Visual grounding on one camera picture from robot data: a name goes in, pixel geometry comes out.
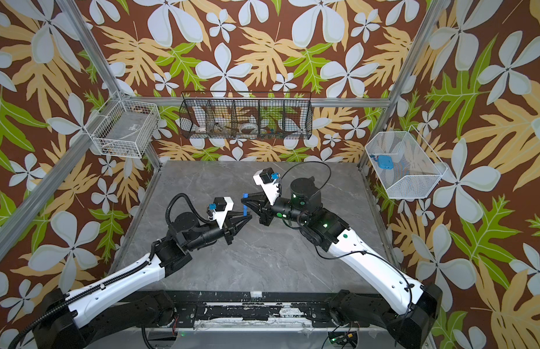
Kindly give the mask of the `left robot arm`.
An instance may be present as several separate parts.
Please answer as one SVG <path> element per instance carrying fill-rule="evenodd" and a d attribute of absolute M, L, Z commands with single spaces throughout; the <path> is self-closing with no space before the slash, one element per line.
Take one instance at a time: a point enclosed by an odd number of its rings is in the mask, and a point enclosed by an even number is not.
<path fill-rule="evenodd" d="M 174 196 L 165 211 L 168 232 L 152 242 L 150 251 L 133 264 L 98 282 L 63 293 L 51 292 L 43 315 L 8 344 L 16 348 L 28 334 L 39 348 L 85 348 L 93 340 L 93 325 L 101 314 L 145 286 L 168 278 L 191 262 L 191 252 L 212 246 L 220 238 L 231 244 L 252 219 L 251 204 L 235 211 L 229 197 L 217 197 L 203 218 L 185 193 Z"/>

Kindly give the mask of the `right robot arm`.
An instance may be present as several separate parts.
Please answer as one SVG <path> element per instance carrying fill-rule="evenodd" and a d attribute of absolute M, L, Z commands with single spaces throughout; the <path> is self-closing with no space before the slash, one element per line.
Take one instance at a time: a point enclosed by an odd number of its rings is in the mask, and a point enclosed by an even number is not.
<path fill-rule="evenodd" d="M 253 176 L 258 193 L 242 198 L 262 225 L 275 218 L 298 231 L 317 252 L 330 253 L 361 276 L 378 296 L 340 291 L 330 302 L 331 317 L 338 325 L 359 322 L 385 328 L 403 348 L 421 348 L 440 314 L 442 290 L 406 275 L 377 254 L 356 231 L 335 212 L 325 208 L 321 192 L 310 177 L 290 184 L 290 198 L 282 196 L 279 174 L 272 169 Z"/>

